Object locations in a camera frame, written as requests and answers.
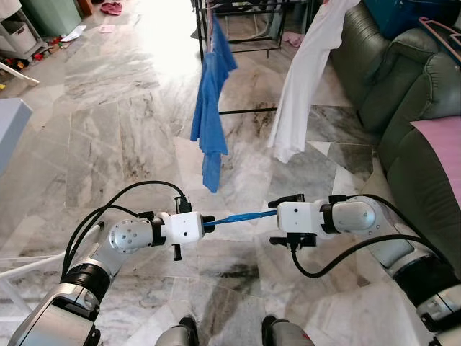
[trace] green sofa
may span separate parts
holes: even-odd
[[[461,277],[461,210],[437,155],[410,124],[461,116],[461,70],[419,28],[385,40],[364,4],[348,11],[331,57],[364,128],[382,136],[380,161],[399,209]]]

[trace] gray marble tile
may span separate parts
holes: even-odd
[[[140,250],[127,261],[121,273],[148,277],[197,278],[197,244],[183,244],[181,252],[183,260],[175,262],[172,246]]]
[[[322,78],[312,99],[313,105],[353,107],[344,93],[331,59],[328,60]]]
[[[116,104],[72,114],[67,172],[68,207],[99,207],[124,185]]]
[[[91,35],[94,35],[93,31],[95,30],[87,27],[78,40],[74,40],[67,49],[62,49],[59,52],[62,55],[64,66],[74,61],[79,63],[84,56],[96,56],[100,54],[100,45],[94,45],[90,40]]]
[[[180,280],[175,280],[171,300],[176,303],[172,306],[181,310],[180,306],[188,302],[189,312],[197,320],[201,345],[234,345],[237,336],[245,345],[261,344],[265,316],[262,299],[201,280]]]
[[[356,195],[362,191],[365,181],[337,165],[332,195]]]
[[[161,95],[118,102],[125,180],[168,180],[181,185],[173,136]]]
[[[432,335],[395,283],[322,298],[302,324],[316,345],[426,345]]]
[[[48,256],[65,251],[74,229],[90,212],[89,209],[64,208],[54,210],[54,213],[40,213],[44,222],[35,229],[31,239],[23,243],[20,255]]]
[[[144,94],[158,86],[149,54],[127,51],[112,58],[87,56],[66,64],[66,94],[79,109]]]
[[[234,213],[258,210],[272,177],[272,159],[266,148],[270,113],[223,117],[229,155],[223,156],[221,195]]]
[[[176,326],[183,316],[189,314],[189,309],[185,307],[185,305],[183,301],[174,307],[171,307],[171,302],[163,305],[152,316],[145,320],[123,345],[136,346],[147,343],[154,345],[163,332]],[[179,313],[178,316],[180,317],[176,317],[176,313],[179,312],[179,310],[183,311],[184,307],[186,308],[186,312],[184,312],[184,314]]]
[[[305,152],[296,154],[288,164],[272,160],[273,176],[267,201],[287,195],[304,193],[305,199],[326,198],[333,189],[336,164],[306,144]]]
[[[364,181],[373,172],[371,146],[332,143],[328,151],[328,158]]]
[[[378,142],[376,137],[364,131],[353,108],[327,106],[312,106],[306,139],[353,144]]]
[[[0,177],[2,208],[0,240],[3,243],[32,210],[64,206],[68,118],[60,117],[36,133],[28,125]]]
[[[123,345],[169,299],[173,278],[118,275],[101,304],[101,345]]]
[[[261,295],[252,241],[203,240],[197,250],[202,280],[240,293]]]
[[[158,75],[161,102],[174,136],[190,139],[201,75],[200,61],[188,59],[188,71]]]
[[[259,52],[255,56],[236,55],[238,69],[230,73],[224,85],[220,96],[220,110],[277,106],[287,70],[281,66],[275,68],[276,64],[271,59],[263,59],[265,52]]]
[[[21,223],[16,227],[12,235],[8,237],[8,240],[3,242],[0,247],[0,253],[2,257],[18,257],[24,246],[34,235],[42,229],[46,221],[36,215],[25,217]]]

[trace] clothes drying rack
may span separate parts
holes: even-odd
[[[209,0],[208,4],[210,8],[207,7],[206,1],[204,5],[203,0],[194,0],[195,4],[195,16],[197,20],[197,33],[199,38],[199,47],[200,47],[200,60],[203,63],[203,43],[207,42],[207,14],[208,11],[213,10],[213,7],[218,4],[232,4],[233,0],[229,1],[213,1]],[[269,58],[269,52],[271,50],[280,50],[282,48],[282,35],[285,28],[285,21],[287,18],[287,5],[291,4],[299,4],[305,3],[306,1],[298,0],[298,1],[290,1],[290,0],[277,0],[276,2],[263,2],[260,1],[256,4],[247,3],[245,7],[257,9],[253,11],[241,11],[241,12],[218,12],[215,13],[216,17],[233,17],[233,16],[248,16],[248,15],[255,15],[255,14],[281,14],[282,18],[280,21],[280,26],[278,29],[277,37],[274,39],[271,36],[263,36],[263,37],[253,37],[253,38],[246,38],[240,40],[229,40],[230,44],[238,44],[238,43],[249,43],[249,42],[261,42],[261,41],[275,41],[277,42],[277,47],[261,47],[261,48],[254,48],[254,49],[244,49],[244,50],[234,50],[232,53],[246,53],[246,52],[257,52],[257,51],[266,51],[266,58]],[[308,1],[308,18],[312,17],[313,12],[313,1]],[[259,9],[259,7],[265,6],[266,9]],[[239,114],[239,113],[256,113],[256,112],[273,112],[276,111],[276,107],[268,107],[268,108],[253,108],[247,110],[226,110],[220,111],[219,114]]]

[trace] couch armrest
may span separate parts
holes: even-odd
[[[415,28],[397,36],[386,50],[373,80],[373,88],[359,114],[365,129],[383,133],[427,60],[439,46],[423,30]]]
[[[461,115],[461,70],[440,52],[427,61],[386,128],[378,147],[384,169],[389,169],[400,142],[413,130],[411,121],[453,115]]]
[[[439,46],[422,29],[413,28],[407,30],[389,44],[376,80],[382,80],[390,73],[398,56],[405,56],[424,65],[427,59],[437,52],[439,52]]]
[[[361,2],[344,19],[342,44],[331,51],[331,59],[348,98],[358,109],[372,86],[389,45],[368,8]]]

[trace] black metal rack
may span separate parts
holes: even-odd
[[[231,4],[232,2],[235,2],[233,0],[228,0],[228,1],[219,1],[218,3],[213,0],[209,0],[208,3],[210,5],[210,9],[213,10],[213,7],[217,4],[222,4],[227,2],[228,4]],[[282,35],[283,31],[285,28],[285,20],[287,18],[287,5],[291,4],[296,4],[296,3],[301,3],[304,2],[303,0],[299,1],[290,1],[290,0],[277,0],[277,2],[273,3],[266,3],[266,2],[259,2],[257,4],[248,4],[246,7],[248,8],[254,8],[254,7],[261,7],[264,6],[265,8],[271,7],[272,9],[259,9],[251,12],[219,12],[215,13],[217,17],[224,17],[224,16],[246,16],[249,14],[282,14],[282,19],[280,22],[280,28],[277,33],[276,39],[272,37],[255,37],[255,38],[247,38],[247,39],[242,39],[242,40],[229,40],[228,42],[231,44],[238,44],[238,43],[249,43],[249,42],[261,42],[261,41],[276,41],[277,42],[277,47],[264,47],[264,48],[254,48],[254,49],[245,49],[245,50],[234,50],[232,53],[245,53],[245,52],[258,52],[258,51],[266,51],[266,58],[269,58],[269,52],[271,50],[280,50],[282,47]],[[199,47],[200,47],[200,60],[203,63],[203,42],[207,42],[207,13],[210,10],[205,7],[203,7],[203,0],[194,0],[195,3],[195,16],[197,20],[197,33],[198,33],[198,38],[199,38]],[[270,108],[254,108],[250,110],[226,110],[219,112],[219,114],[238,114],[238,113],[253,113],[253,112],[272,112],[277,110],[276,107],[270,107]]]

